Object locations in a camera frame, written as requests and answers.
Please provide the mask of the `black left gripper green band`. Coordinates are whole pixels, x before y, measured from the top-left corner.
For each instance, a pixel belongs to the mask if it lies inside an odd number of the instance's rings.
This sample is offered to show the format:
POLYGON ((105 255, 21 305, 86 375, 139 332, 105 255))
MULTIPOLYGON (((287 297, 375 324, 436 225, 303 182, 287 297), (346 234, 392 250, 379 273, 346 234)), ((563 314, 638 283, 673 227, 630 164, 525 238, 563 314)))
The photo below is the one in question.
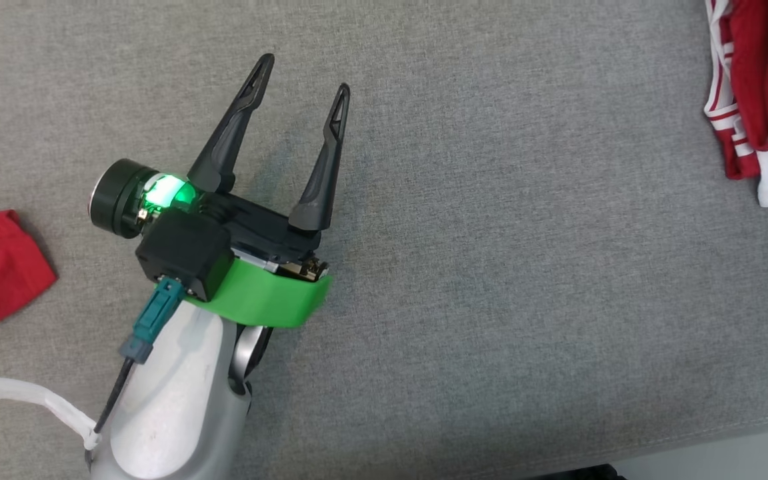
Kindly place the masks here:
POLYGON ((328 264, 316 256, 330 228, 351 90, 338 88, 323 128, 323 145, 290 216, 229 193, 235 162, 253 112, 262 103, 275 56, 259 58, 190 167, 188 180, 136 161, 116 161, 97 180, 89 201, 94 225, 124 238, 143 238, 169 209, 212 219, 231 234, 231 269, 209 303, 195 306, 242 325, 290 329, 304 324, 328 293, 328 264))

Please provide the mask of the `red shirt with white sleeves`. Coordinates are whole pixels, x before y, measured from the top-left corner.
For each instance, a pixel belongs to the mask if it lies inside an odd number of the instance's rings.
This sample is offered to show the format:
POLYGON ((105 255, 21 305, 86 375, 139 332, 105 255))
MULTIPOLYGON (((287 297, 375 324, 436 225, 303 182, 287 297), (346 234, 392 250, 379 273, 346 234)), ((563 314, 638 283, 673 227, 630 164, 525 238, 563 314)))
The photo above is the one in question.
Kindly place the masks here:
POLYGON ((768 207, 768 0, 703 0, 712 58, 704 105, 729 179, 758 180, 768 207))

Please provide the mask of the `white tape tag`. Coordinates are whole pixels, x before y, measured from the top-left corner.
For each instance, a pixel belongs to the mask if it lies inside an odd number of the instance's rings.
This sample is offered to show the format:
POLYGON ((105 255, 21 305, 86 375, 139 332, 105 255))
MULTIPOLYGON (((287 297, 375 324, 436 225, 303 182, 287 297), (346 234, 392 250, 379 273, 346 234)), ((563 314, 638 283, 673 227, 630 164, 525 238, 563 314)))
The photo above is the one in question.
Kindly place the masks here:
POLYGON ((100 443, 101 435, 94 432, 94 419, 82 412, 62 396, 36 383, 0 377, 0 400, 28 402, 45 407, 67 427, 80 435, 88 451, 100 443))

